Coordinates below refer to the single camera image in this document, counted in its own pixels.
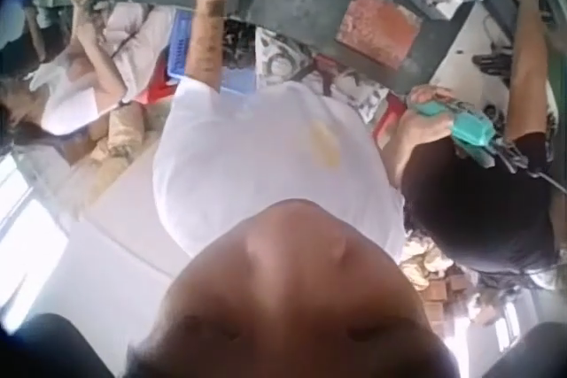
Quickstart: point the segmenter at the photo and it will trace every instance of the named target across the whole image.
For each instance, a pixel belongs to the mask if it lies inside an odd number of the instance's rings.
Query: teal tool
[[[482,167],[489,168],[495,165],[493,155],[486,152],[485,148],[492,143],[496,130],[492,121],[482,112],[476,111],[472,105],[444,97],[439,101],[412,104],[410,107],[427,117],[451,112],[454,115],[452,131],[454,142]]]
[[[427,117],[451,112],[454,115],[452,130],[454,142],[482,167],[494,166],[494,157],[498,157],[511,173],[517,173],[520,169],[525,170],[531,177],[544,179],[567,195],[567,188],[561,183],[542,171],[531,170],[528,158],[515,144],[503,142],[496,134],[492,121],[482,112],[475,110],[472,105],[443,97],[439,101],[411,104],[409,107]]]
[[[482,112],[477,112],[464,102],[454,99],[430,101],[424,104],[410,105],[420,114],[433,117],[442,112],[454,115],[453,138],[471,146],[487,147],[496,136],[492,121]]]

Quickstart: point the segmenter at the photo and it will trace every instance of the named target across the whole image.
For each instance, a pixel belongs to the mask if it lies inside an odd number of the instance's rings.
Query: tattooed arm
[[[185,74],[209,87],[221,88],[222,34],[226,0],[197,0]]]
[[[219,91],[222,71],[224,0],[199,5],[193,14],[185,74]]]

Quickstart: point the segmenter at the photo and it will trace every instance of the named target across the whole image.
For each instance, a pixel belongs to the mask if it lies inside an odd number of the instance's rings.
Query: fabric
[[[93,88],[58,91],[56,95],[48,98],[42,116],[42,128],[53,135],[67,135],[100,115]]]
[[[182,79],[153,184],[165,229],[191,256],[288,199],[320,205],[395,260],[406,238],[403,199],[360,117],[296,82],[230,96]]]
[[[120,43],[137,31],[114,55],[113,61],[128,88],[124,101],[138,96],[150,82],[161,52],[169,43],[175,18],[173,6],[156,6],[145,18],[147,8],[131,2],[114,6],[104,31],[105,46],[109,55],[114,54]]]
[[[42,116],[42,128],[54,135],[67,135],[89,124],[99,116],[95,90],[96,76],[87,73],[76,81],[67,77],[70,67],[67,51],[53,61],[41,65],[34,74],[29,89],[46,85],[49,97]]]
[[[547,171],[545,135],[516,140],[530,168]],[[556,262],[551,187],[496,160],[483,169],[458,158],[450,139],[417,147],[404,175],[412,221],[455,263],[486,273],[537,270]]]
[[[292,80],[315,57],[316,52],[302,43],[265,28],[256,29],[256,81],[259,89]],[[389,89],[352,68],[335,66],[338,72],[330,85],[330,95],[351,105],[369,123]],[[323,95],[323,79],[319,72],[309,73],[301,82],[315,94]]]

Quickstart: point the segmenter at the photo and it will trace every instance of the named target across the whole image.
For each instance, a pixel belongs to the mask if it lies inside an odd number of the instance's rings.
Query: white t-shirt
[[[296,82],[239,97],[184,78],[153,186],[163,225],[191,256],[288,199],[320,205],[395,260],[405,242],[402,196],[358,114]]]
[[[77,81],[70,81],[67,77],[69,66],[64,50],[51,62],[42,64],[29,83],[30,90],[37,90],[43,85],[49,88],[42,128],[54,135],[68,135],[104,113],[97,108],[94,90],[96,75],[87,73]]]

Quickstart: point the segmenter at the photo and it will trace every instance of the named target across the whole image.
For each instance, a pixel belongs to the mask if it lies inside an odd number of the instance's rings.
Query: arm
[[[29,5],[24,7],[24,13],[26,14],[26,24],[32,38],[35,53],[37,53],[37,57],[40,62],[43,62],[47,58],[47,51],[45,50],[45,41],[43,40],[42,30],[37,24],[37,10],[33,5]]]
[[[401,180],[413,150],[411,143],[400,134],[394,135],[381,150],[380,156],[393,188],[401,188]]]
[[[518,0],[517,30],[505,136],[546,132],[548,50],[538,0]]]
[[[185,74],[217,92],[221,88],[222,35],[226,0],[197,0]]]
[[[191,23],[185,74],[217,92],[221,88],[224,0],[198,4]]]
[[[435,96],[453,97],[453,92],[435,86],[418,86],[409,94],[408,103],[425,103]],[[401,187],[404,172],[417,145],[448,137],[452,129],[453,117],[450,114],[424,117],[412,109],[407,110],[401,116],[392,138],[380,151],[390,184],[396,189]]]
[[[97,29],[89,15],[91,0],[73,0],[73,35],[69,53],[79,53],[89,59],[95,75],[95,102],[99,112],[104,113],[113,108],[127,92],[126,83],[122,79],[113,59],[98,43]]]
[[[98,44],[96,38],[80,38],[82,47],[90,63],[95,68],[97,87],[95,87],[95,100],[100,112],[107,112],[113,108],[127,92],[126,83],[122,79],[118,68],[110,55]]]

